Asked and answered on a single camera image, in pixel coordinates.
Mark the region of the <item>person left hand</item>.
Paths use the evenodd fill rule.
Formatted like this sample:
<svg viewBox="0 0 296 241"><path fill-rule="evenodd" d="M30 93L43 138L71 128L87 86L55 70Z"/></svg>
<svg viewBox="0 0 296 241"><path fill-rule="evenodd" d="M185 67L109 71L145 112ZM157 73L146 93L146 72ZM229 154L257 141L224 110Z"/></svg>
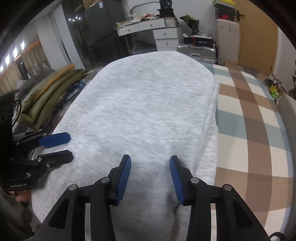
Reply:
<svg viewBox="0 0 296 241"><path fill-rule="evenodd" d="M22 204L23 207L28 207L32 197L32 190L19 190L15 192L16 201Z"/></svg>

